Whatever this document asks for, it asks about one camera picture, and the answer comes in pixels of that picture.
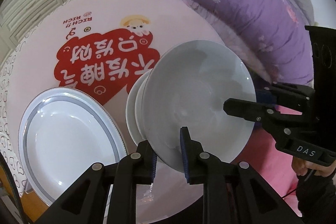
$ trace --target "human hand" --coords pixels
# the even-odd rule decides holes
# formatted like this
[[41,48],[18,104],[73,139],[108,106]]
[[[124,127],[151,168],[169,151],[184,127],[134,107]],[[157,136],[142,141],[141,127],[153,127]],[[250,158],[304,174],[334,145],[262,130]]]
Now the human hand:
[[292,168],[298,176],[305,176],[308,169],[316,170],[316,176],[328,177],[336,169],[336,161],[329,167],[317,165],[306,160],[293,157]]

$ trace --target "cartoon dog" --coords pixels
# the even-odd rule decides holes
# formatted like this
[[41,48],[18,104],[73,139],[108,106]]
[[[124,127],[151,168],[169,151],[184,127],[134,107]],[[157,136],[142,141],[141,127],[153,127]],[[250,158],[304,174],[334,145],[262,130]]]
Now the cartoon dog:
[[137,36],[149,35],[148,24],[150,20],[142,15],[131,15],[121,20],[120,25]]

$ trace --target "purple blanket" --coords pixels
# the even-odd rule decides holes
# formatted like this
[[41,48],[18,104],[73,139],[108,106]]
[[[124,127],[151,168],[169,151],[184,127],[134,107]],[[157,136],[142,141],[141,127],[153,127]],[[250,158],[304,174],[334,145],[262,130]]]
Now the purple blanket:
[[288,0],[194,1],[244,39],[273,81],[304,85],[313,79],[309,33]]

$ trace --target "round table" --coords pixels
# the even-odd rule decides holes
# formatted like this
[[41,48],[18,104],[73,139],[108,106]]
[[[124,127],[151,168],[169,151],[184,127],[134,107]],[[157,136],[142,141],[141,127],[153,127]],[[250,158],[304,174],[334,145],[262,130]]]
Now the round table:
[[[57,86],[77,88],[100,102],[128,153],[134,152],[125,118],[128,92],[167,50],[194,39],[222,43],[181,0],[73,0],[59,7],[21,42],[11,68],[7,119],[16,155],[23,112],[35,96]],[[184,174],[164,164],[158,163],[156,174],[152,186],[138,186],[139,222],[170,217],[203,194],[202,185],[188,185]]]

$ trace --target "black sleeve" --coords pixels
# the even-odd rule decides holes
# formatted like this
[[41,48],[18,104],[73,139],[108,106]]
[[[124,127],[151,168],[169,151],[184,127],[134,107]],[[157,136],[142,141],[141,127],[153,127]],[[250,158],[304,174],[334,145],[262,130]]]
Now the black sleeve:
[[299,200],[298,208],[302,213],[305,224],[322,224],[336,211],[336,187],[333,177],[336,170],[329,177],[311,175],[298,176],[299,183],[296,196]]

